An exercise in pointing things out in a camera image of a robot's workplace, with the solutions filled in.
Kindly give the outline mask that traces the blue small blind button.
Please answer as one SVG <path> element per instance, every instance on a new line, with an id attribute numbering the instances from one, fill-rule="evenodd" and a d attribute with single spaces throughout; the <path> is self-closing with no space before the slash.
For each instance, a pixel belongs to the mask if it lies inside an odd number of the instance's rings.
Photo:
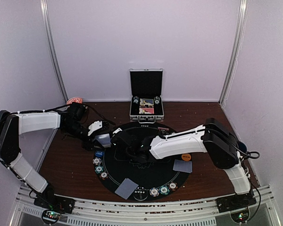
<path id="1" fill-rule="evenodd" d="M 95 151 L 94 155 L 98 158 L 101 158 L 104 155 L 104 151 Z"/>

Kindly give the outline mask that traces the blue white chips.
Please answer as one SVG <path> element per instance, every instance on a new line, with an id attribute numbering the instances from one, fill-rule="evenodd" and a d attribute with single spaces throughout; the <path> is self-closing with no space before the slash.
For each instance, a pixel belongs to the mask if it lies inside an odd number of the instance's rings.
<path id="1" fill-rule="evenodd" d="M 149 190 L 149 194 L 152 196 L 152 197 L 157 197 L 159 196 L 159 189 L 158 188 L 151 188 Z"/>
<path id="2" fill-rule="evenodd" d="M 96 158 L 94 158 L 94 159 L 92 160 L 92 163 L 93 163 L 94 166 L 99 166 L 99 165 L 101 165 L 101 163 L 102 163 L 102 159 L 96 157 Z"/>

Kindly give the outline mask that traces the blue card front seat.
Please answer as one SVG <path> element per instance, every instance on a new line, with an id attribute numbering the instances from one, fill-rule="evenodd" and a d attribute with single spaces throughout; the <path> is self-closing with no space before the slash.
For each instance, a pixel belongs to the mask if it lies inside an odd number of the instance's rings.
<path id="1" fill-rule="evenodd" d="M 116 189 L 115 194 L 127 200 L 137 187 L 137 183 L 133 182 L 129 178 L 125 178 L 123 182 L 119 185 L 119 187 Z"/>

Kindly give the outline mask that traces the orange chips front seat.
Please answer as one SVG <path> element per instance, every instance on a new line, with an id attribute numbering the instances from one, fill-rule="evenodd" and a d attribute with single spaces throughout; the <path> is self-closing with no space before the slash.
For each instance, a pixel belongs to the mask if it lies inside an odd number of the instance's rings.
<path id="1" fill-rule="evenodd" d="M 176 182 L 171 182 L 168 184 L 170 191 L 176 191 L 178 189 L 178 185 Z"/>

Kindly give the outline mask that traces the grey blue card deck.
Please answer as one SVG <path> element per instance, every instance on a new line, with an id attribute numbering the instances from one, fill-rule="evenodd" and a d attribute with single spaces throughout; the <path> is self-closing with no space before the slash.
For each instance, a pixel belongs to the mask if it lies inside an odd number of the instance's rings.
<path id="1" fill-rule="evenodd" d="M 104 148 L 108 148 L 111 147 L 111 138 L 110 138 L 110 134 L 101 134 L 101 135 L 97 135 L 95 137 L 95 139 L 104 147 Z"/>

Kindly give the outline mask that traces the blue white chips front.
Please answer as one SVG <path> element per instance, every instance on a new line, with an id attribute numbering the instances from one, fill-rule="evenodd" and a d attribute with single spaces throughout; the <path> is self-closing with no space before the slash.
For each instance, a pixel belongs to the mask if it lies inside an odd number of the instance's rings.
<path id="1" fill-rule="evenodd" d="M 152 197 L 157 197 L 159 196 L 159 189 L 158 188 L 151 188 L 149 190 L 149 194 L 152 196 Z"/>

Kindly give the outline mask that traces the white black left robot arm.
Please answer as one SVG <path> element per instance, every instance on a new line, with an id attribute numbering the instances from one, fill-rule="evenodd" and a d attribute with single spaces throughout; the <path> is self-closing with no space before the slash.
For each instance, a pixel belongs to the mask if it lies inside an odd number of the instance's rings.
<path id="1" fill-rule="evenodd" d="M 28 149 L 40 147 L 36 142 L 44 141 L 45 136 L 57 130 L 81 140 L 88 149 L 103 147 L 96 136 L 107 133 L 115 123 L 95 111 L 100 120 L 84 126 L 82 119 L 92 108 L 71 103 L 46 110 L 0 111 L 0 163 L 40 195 L 41 203 L 48 209 L 57 207 L 58 198 L 52 194 L 50 183 L 26 159 Z"/>

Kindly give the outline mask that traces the green chips front seat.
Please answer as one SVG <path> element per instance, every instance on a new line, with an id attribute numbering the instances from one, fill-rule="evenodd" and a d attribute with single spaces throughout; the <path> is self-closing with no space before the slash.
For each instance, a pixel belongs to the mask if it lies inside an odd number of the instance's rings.
<path id="1" fill-rule="evenodd" d="M 168 186 L 161 186 L 159 188 L 159 193 L 162 194 L 162 195 L 168 195 L 170 192 Z"/>

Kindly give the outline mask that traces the orange chips seat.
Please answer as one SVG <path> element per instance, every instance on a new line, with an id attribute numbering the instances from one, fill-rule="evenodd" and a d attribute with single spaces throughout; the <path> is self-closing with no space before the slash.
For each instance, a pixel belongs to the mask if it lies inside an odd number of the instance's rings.
<path id="1" fill-rule="evenodd" d="M 178 185 L 176 182 L 171 182 L 168 184 L 170 191 L 176 191 L 178 189 Z"/>
<path id="2" fill-rule="evenodd" d="M 107 172 L 101 172 L 100 179 L 106 180 L 107 178 L 108 178 L 108 173 Z"/>

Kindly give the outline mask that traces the green chips seat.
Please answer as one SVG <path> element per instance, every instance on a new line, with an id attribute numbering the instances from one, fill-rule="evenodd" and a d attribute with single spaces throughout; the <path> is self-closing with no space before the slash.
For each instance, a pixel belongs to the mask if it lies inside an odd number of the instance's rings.
<path id="1" fill-rule="evenodd" d="M 95 167 L 96 174 L 100 174 L 104 171 L 104 168 L 101 165 Z"/>
<path id="2" fill-rule="evenodd" d="M 159 193 L 162 194 L 162 195 L 168 195 L 170 192 L 168 186 L 161 186 L 159 188 Z"/>

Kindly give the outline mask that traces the blue card seat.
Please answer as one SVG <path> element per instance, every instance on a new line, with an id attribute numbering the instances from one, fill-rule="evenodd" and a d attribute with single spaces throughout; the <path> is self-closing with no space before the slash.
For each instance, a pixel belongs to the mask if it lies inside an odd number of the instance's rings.
<path id="1" fill-rule="evenodd" d="M 175 160 L 173 164 L 173 170 L 184 173 L 192 173 L 192 162 L 191 161 L 183 161 L 183 160 Z"/>
<path id="2" fill-rule="evenodd" d="M 116 189 L 115 194 L 127 200 L 137 187 L 137 183 L 133 182 L 129 178 L 125 178 L 123 182 L 119 185 L 119 187 Z"/>

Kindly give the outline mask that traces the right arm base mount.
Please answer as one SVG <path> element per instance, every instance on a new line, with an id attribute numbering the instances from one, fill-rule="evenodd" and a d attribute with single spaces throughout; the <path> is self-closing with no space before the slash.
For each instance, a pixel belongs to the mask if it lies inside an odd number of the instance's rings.
<path id="1" fill-rule="evenodd" d="M 243 209 L 256 204 L 256 198 L 252 189 L 246 194 L 234 194 L 216 199 L 219 213 Z"/>

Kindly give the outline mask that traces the orange big blind button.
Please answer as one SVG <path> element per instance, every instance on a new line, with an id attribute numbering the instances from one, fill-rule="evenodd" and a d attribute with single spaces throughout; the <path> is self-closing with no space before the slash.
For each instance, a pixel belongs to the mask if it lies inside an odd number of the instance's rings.
<path id="1" fill-rule="evenodd" d="M 191 155 L 189 153 L 185 153 L 181 155 L 181 158 L 183 161 L 190 161 L 191 160 Z"/>

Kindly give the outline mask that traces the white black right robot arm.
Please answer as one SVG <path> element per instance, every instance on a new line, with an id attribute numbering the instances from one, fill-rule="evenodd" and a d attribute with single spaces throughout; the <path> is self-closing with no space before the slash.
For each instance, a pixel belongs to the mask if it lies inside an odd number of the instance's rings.
<path id="1" fill-rule="evenodd" d="M 170 135 L 159 132 L 143 140 L 117 129 L 112 133 L 111 142 L 121 145 L 126 155 L 138 163 L 186 153 L 208 153 L 213 164 L 226 172 L 234 187 L 233 205 L 242 208 L 250 201 L 251 182 L 243 161 L 258 159 L 260 154 L 249 152 L 246 145 L 215 118 L 208 118 L 203 125 L 190 130 Z"/>

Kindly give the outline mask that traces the clear round dealer button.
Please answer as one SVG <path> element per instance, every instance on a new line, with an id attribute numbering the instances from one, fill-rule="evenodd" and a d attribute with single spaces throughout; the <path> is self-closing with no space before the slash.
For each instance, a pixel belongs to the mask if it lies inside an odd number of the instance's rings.
<path id="1" fill-rule="evenodd" d="M 133 192 L 133 197 L 137 201 L 144 201 L 148 198 L 148 191 L 146 188 L 139 186 Z"/>

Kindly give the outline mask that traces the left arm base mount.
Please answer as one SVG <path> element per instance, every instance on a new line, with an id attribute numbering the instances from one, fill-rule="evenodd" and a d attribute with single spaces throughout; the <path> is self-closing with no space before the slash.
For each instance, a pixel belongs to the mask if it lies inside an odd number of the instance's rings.
<path id="1" fill-rule="evenodd" d="M 43 192 L 37 192 L 32 186 L 28 186 L 35 194 L 34 205 L 62 214 L 71 214 L 74 209 L 75 200 L 55 195 L 54 187 L 50 183 L 46 185 Z"/>

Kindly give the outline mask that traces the red black triangle marker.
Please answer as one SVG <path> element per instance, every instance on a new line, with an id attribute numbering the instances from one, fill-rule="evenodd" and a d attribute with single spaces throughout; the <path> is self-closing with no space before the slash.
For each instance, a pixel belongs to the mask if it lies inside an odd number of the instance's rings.
<path id="1" fill-rule="evenodd" d="M 164 127 L 158 127 L 159 131 L 169 131 L 169 128 L 164 128 Z"/>

